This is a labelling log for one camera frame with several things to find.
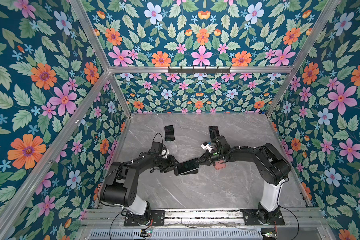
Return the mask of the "purple edged smartphone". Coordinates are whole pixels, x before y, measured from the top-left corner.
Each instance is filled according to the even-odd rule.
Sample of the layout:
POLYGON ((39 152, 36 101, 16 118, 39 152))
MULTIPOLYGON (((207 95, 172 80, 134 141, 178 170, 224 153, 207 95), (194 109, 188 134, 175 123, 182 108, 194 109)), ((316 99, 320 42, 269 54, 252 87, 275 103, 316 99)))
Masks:
POLYGON ((165 141, 172 142, 175 140, 175 131, 173 125, 168 125, 164 127, 165 131, 165 141))

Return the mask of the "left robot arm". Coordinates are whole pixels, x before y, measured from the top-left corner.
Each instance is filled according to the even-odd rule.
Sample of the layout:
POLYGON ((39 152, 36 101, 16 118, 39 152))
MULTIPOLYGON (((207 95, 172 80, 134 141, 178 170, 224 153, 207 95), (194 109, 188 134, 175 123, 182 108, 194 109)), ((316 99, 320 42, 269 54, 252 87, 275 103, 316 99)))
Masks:
POLYGON ((99 201, 106 206, 122 206, 133 215, 143 216, 149 203, 138 196, 139 176, 146 170, 161 173, 173 171, 179 162, 163 143, 153 142, 152 147, 127 162, 114 162, 98 192, 99 201))

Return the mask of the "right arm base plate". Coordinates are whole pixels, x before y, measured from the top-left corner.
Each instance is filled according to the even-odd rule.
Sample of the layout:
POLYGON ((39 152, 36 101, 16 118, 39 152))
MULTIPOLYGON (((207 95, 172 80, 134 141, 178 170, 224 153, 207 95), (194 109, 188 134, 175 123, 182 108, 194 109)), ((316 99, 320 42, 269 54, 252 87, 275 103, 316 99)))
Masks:
POLYGON ((284 226, 285 221, 280 209, 267 212, 264 209, 240 209, 246 226, 284 226))

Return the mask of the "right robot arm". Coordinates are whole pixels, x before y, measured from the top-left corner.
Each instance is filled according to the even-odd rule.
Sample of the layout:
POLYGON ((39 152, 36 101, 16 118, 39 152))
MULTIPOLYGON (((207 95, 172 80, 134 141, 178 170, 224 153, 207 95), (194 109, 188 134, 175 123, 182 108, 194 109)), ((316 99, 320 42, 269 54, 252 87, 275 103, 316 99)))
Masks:
POLYGON ((264 213, 273 213, 280 208, 280 193, 283 184, 289 178, 291 164, 272 144, 260 147, 231 147, 224 136, 216 135, 211 139, 209 148, 206 145, 203 147, 205 153, 197 160, 200 165, 210 166, 217 162, 222 164, 254 163, 264 180, 259 210, 264 213))

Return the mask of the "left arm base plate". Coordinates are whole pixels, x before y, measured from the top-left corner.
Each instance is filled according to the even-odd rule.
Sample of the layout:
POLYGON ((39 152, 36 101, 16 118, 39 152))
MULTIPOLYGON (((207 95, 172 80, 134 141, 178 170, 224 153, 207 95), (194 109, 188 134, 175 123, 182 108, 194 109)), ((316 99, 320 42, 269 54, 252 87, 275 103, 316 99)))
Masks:
POLYGON ((139 216, 127 213, 124 221, 125 227, 162 227, 165 221, 164 210, 147 210, 143 215, 139 216))

